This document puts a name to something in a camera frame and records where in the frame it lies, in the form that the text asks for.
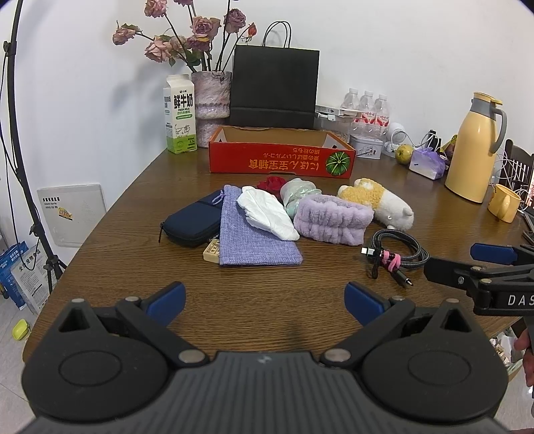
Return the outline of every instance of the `stuffed animal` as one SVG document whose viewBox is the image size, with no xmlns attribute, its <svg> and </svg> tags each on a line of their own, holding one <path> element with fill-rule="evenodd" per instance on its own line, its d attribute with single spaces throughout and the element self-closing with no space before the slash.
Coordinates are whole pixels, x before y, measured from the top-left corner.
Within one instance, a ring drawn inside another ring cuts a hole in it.
<svg viewBox="0 0 534 434">
<path fill-rule="evenodd" d="M 370 206 L 374 210 L 375 219 L 388 229 L 406 231 L 413 226 L 413 211 L 410 206 L 373 180 L 356 180 L 354 187 L 342 185 L 337 197 Z"/>
</svg>

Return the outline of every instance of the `green pumpkin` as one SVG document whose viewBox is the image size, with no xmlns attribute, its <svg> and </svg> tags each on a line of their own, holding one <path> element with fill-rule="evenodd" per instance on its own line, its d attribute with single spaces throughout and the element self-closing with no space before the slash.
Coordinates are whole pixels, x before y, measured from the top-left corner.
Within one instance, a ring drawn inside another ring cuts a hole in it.
<svg viewBox="0 0 534 434">
<path fill-rule="evenodd" d="M 334 152 L 326 160 L 326 171 L 332 176 L 343 175 L 350 166 L 350 157 L 346 152 Z"/>
</svg>

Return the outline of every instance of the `yellow fruit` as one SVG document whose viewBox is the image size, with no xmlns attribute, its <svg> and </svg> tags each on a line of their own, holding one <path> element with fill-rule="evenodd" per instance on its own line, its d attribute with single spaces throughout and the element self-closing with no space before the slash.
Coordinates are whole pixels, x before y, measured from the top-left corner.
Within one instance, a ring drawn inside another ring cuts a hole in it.
<svg viewBox="0 0 534 434">
<path fill-rule="evenodd" d="M 401 145 L 395 151 L 395 158 L 400 164 L 408 165 L 412 161 L 413 147 L 410 145 Z"/>
</svg>

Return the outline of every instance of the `tripod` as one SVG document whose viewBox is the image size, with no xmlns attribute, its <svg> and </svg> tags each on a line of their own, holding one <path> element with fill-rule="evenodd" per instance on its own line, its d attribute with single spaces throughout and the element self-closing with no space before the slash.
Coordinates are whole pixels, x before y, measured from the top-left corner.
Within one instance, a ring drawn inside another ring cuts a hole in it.
<svg viewBox="0 0 534 434">
<path fill-rule="evenodd" d="M 11 32 L 11 41 L 4 42 L 4 51 L 7 55 L 7 108 L 9 111 L 9 126 L 11 134 L 11 143 L 13 145 L 13 153 L 16 162 L 15 176 L 19 181 L 22 190 L 24 192 L 24 197 L 26 198 L 26 203 L 30 214 L 32 216 L 33 225 L 30 229 L 30 234 L 34 234 L 41 242 L 44 252 L 46 254 L 46 263 L 44 269 L 46 270 L 48 276 L 48 289 L 50 293 L 52 292 L 52 271 L 58 280 L 62 274 L 63 270 L 67 266 L 58 258 L 56 254 L 52 251 L 52 247 L 46 237 L 43 224 L 39 217 L 37 207 L 33 201 L 32 192 L 30 190 L 28 179 L 26 177 L 26 171 L 24 169 L 24 161 L 22 159 L 22 151 L 20 148 L 19 140 L 19 131 L 17 127 L 17 114 L 15 109 L 15 55 L 17 54 L 17 33 L 19 29 L 20 21 L 20 11 L 22 9 L 22 0 L 18 0 L 17 7 L 15 9 L 15 16 L 13 19 L 13 30 Z"/>
</svg>

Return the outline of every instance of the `yellow sticker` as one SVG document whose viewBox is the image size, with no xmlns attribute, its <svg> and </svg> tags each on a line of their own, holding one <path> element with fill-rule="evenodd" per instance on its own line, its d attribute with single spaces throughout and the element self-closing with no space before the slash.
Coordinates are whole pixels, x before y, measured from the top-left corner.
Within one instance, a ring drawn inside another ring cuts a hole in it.
<svg viewBox="0 0 534 434">
<path fill-rule="evenodd" d="M 58 213 L 60 217 L 63 217 L 67 220 L 72 220 L 72 214 L 68 212 L 65 208 L 58 208 Z"/>
</svg>

